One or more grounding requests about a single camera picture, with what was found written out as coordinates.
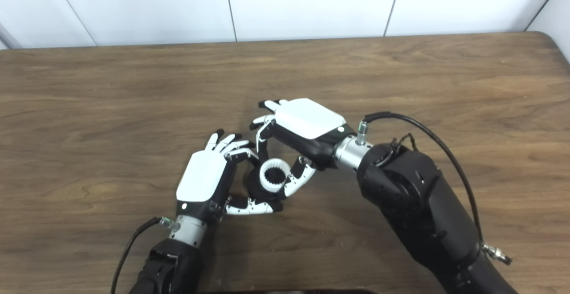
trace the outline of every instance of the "back of robotic hand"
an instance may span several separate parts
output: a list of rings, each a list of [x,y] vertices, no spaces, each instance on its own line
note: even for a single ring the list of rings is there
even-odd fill
[[[358,131],[344,118],[309,99],[262,101],[272,114],[255,119],[261,165],[252,171],[248,192],[260,200],[281,201],[307,182],[315,170],[340,168],[355,176],[362,196],[378,206],[412,258],[433,272],[450,294],[516,294],[489,258],[510,264],[500,249],[487,245],[476,203],[463,170],[445,144],[410,117],[389,112],[364,117]],[[472,220],[440,168],[415,146],[411,134],[399,142],[366,141],[370,122],[397,118],[415,125],[446,152],[468,191]],[[271,137],[297,150],[293,168],[269,159]],[[411,138],[413,149],[403,146]]]
[[[192,154],[176,190],[176,220],[154,217],[135,232],[119,262],[111,294],[130,246],[151,225],[165,225],[171,233],[151,249],[130,294],[193,294],[204,265],[200,245],[208,227],[218,223],[224,213],[245,211],[244,203],[256,213],[280,210],[278,204],[253,203],[229,195],[238,163],[249,160],[255,165],[258,157],[250,150],[252,143],[239,141],[240,134],[220,140],[223,134],[221,129],[214,132],[206,148]]]

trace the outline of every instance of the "metal connector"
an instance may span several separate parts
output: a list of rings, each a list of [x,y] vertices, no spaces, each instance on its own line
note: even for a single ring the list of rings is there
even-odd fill
[[[501,249],[499,249],[498,247],[493,247],[491,245],[488,245],[485,242],[483,242],[483,252],[485,252],[491,259],[498,260],[507,265],[511,265],[511,263],[513,262],[513,260],[510,257],[503,254]]]
[[[167,229],[171,230],[173,233],[176,233],[180,229],[180,224],[176,223],[172,219],[169,219],[168,217],[162,217],[159,224],[166,226]]]
[[[356,136],[356,144],[362,146],[366,144],[366,134],[368,133],[368,123],[364,120],[358,125],[358,135]]]

